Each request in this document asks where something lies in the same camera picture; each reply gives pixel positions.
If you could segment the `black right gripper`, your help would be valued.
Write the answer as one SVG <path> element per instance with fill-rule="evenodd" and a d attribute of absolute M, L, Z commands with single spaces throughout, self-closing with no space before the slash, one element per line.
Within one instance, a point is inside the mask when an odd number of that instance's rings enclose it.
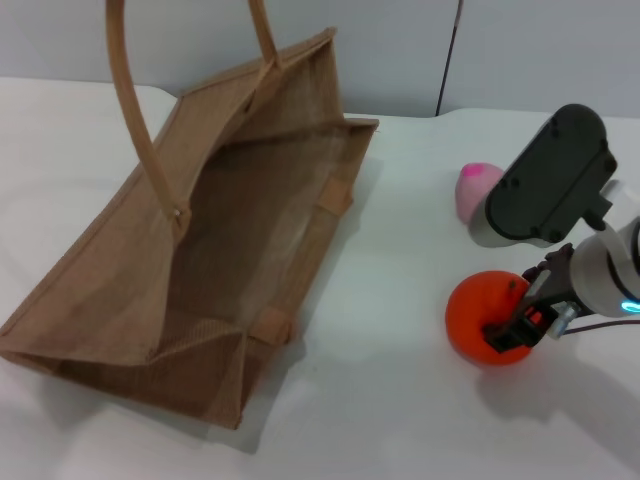
<path fill-rule="evenodd" d="M 525 280 L 534 281 L 506 320 L 502 323 L 492 321 L 482 327 L 484 341 L 496 352 L 535 347 L 558 318 L 555 305 L 572 303 L 578 311 L 583 309 L 570 276 L 573 253 L 573 245 L 567 243 L 547 253 L 540 263 L 522 274 Z"/>

